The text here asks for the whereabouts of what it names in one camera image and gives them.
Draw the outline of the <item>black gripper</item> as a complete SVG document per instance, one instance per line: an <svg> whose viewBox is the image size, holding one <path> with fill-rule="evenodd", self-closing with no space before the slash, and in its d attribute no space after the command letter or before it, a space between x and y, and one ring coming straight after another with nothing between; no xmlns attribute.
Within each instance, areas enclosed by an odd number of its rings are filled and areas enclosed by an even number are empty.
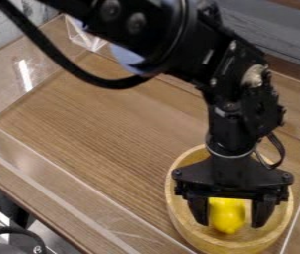
<svg viewBox="0 0 300 254"><path fill-rule="evenodd" d="M271 133L268 140L280 152L280 160L269 164L256 149L244 154L226 154L226 149L208 137L206 151L212 154L173 173L174 194L188 201L196 221L209 225L209 197L253 200L252 227L265 225L277 202L289 200L293 175L280 169L285 148L277 136Z"/></svg>

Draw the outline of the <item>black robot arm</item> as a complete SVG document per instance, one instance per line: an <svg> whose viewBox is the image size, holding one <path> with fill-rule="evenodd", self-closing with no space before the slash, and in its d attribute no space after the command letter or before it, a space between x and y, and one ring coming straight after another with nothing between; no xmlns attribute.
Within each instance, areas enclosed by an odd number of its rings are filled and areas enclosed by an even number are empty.
<svg viewBox="0 0 300 254"><path fill-rule="evenodd" d="M264 51L222 22L204 0L43 0L106 39L131 77L115 88L169 74L192 84L206 101L209 156L171 173L175 194L200 224L214 197L252 202L252 225L265 225L288 200L291 173L264 161L261 139L272 139L285 109L272 85Z"/></svg>

